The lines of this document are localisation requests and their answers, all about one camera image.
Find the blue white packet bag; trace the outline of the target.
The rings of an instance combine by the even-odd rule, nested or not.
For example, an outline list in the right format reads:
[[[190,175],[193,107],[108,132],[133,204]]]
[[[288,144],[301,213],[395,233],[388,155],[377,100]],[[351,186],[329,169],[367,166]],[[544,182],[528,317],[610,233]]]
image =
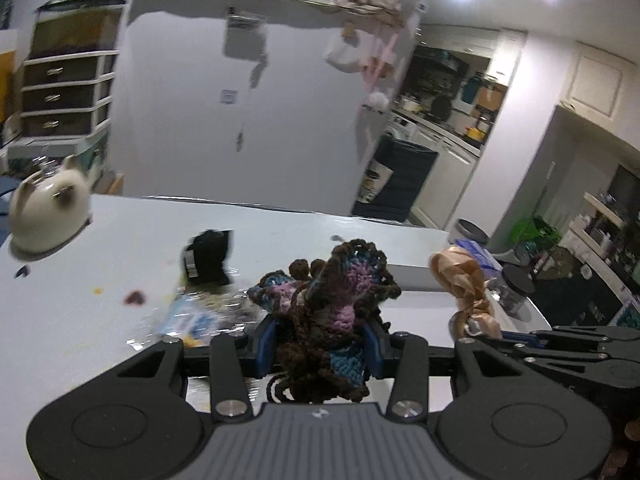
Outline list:
[[[265,315],[244,290],[182,292],[168,307],[148,314],[127,344],[140,351],[161,340],[180,339],[186,348],[206,347],[220,334],[239,337],[250,333]]]

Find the brown pink crochet scrunchie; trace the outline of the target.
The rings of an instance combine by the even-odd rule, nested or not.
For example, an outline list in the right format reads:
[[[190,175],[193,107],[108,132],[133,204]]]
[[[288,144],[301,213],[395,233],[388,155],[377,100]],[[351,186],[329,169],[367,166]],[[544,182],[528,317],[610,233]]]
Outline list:
[[[296,259],[264,275],[247,296],[282,330],[274,348],[282,372],[268,382],[267,399],[362,401],[371,373],[361,327],[373,321],[387,332],[380,304],[400,295],[384,252],[359,238],[335,246],[329,259]]]

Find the peach satin scrunchie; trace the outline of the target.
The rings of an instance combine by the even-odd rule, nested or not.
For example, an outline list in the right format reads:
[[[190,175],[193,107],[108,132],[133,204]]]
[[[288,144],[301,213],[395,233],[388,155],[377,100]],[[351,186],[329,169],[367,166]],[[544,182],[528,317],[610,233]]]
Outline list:
[[[453,340],[502,337],[494,308],[486,296],[483,270],[466,249],[450,246],[434,252],[428,265],[436,282],[456,300],[458,310],[449,321]]]

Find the black scrunchie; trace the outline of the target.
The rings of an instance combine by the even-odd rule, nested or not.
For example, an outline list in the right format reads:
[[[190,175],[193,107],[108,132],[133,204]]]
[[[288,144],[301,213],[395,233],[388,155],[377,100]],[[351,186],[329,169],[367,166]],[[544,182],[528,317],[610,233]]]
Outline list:
[[[206,230],[193,237],[182,252],[186,281],[191,285],[227,286],[231,283],[224,267],[231,231]]]

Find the blue tissue pack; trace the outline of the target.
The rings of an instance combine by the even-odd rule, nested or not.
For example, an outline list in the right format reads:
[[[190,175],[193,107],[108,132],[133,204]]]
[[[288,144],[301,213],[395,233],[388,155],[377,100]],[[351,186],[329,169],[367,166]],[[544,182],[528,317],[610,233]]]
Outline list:
[[[480,266],[480,270],[484,273],[484,278],[490,280],[496,278],[502,270],[502,265],[491,255],[488,250],[474,240],[468,240],[467,238],[458,238],[454,244],[458,247],[465,249],[471,254],[473,259]]]

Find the glass jar with black lid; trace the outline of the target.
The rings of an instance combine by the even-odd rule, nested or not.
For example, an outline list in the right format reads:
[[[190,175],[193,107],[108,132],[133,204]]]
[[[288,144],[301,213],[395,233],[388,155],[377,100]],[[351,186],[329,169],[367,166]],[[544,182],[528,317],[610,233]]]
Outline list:
[[[487,282],[487,289],[506,313],[514,314],[535,292],[535,284],[524,269],[507,263]]]

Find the grey metal tin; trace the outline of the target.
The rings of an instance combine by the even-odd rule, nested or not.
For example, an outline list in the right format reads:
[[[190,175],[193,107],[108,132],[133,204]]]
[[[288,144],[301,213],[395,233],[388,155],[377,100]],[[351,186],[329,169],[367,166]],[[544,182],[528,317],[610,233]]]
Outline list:
[[[448,243],[454,245],[458,240],[472,240],[480,246],[486,246],[488,235],[476,224],[469,220],[458,219],[452,225],[448,235]]]

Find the green plant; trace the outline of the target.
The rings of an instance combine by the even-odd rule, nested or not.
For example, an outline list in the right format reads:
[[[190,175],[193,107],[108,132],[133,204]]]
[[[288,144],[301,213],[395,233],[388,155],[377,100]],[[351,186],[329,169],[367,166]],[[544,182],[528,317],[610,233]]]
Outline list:
[[[560,239],[559,231],[539,216],[520,220],[509,235],[512,247],[517,252],[524,250],[530,256],[551,249]]]

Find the dark blue laundry hamper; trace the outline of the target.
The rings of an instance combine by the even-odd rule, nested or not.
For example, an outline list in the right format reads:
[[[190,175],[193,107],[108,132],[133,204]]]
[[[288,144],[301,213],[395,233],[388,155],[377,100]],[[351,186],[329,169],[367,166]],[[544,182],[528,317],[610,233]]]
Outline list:
[[[372,158],[393,169],[393,177],[372,203],[358,203],[356,196],[352,214],[363,218],[405,222],[437,157],[438,153],[431,148],[395,140],[384,133]]]

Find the white washing machine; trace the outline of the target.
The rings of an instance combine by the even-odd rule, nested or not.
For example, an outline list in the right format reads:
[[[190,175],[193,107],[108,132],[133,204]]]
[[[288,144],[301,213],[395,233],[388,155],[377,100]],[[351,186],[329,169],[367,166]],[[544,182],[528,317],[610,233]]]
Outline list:
[[[395,140],[409,142],[416,132],[418,125],[412,120],[405,118],[396,113],[390,114],[388,118],[385,132],[392,136]]]

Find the white cat-shaped ceramic holder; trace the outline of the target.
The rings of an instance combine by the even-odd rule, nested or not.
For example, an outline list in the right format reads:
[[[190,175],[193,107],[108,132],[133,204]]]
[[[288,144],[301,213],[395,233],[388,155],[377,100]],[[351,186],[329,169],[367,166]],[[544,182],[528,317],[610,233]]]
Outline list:
[[[29,255],[52,252],[90,220],[91,184],[76,155],[39,169],[12,193],[8,223],[13,245]]]

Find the white drawer cabinet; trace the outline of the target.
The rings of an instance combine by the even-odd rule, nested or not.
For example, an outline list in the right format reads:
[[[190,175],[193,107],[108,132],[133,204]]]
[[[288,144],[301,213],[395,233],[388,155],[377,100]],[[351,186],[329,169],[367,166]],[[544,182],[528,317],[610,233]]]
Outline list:
[[[80,138],[108,127],[117,59],[101,50],[25,61],[22,136]]]

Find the glass terrarium tank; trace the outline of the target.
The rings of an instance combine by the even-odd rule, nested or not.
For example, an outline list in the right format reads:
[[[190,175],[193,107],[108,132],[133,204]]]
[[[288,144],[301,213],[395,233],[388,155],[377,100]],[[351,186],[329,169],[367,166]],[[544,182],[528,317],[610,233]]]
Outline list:
[[[37,15],[29,58],[113,50],[122,6],[81,6]]]

